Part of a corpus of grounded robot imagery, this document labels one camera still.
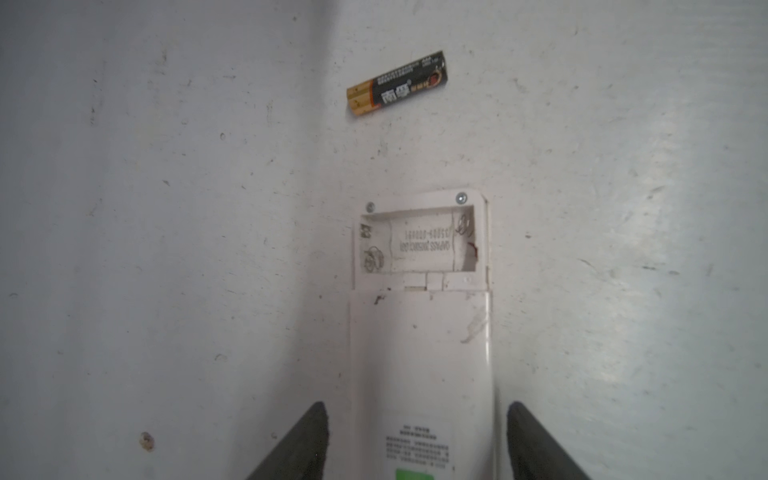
dirty white surface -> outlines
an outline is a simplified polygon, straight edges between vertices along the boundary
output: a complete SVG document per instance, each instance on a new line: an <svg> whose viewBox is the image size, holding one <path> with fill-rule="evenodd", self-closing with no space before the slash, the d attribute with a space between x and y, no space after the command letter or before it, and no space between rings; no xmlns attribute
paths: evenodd
<svg viewBox="0 0 768 480"><path fill-rule="evenodd" d="M767 78L762 0L3 2L0 477L240 480L322 399L345 478L351 212L470 185L502 406L763 478Z"/></svg>

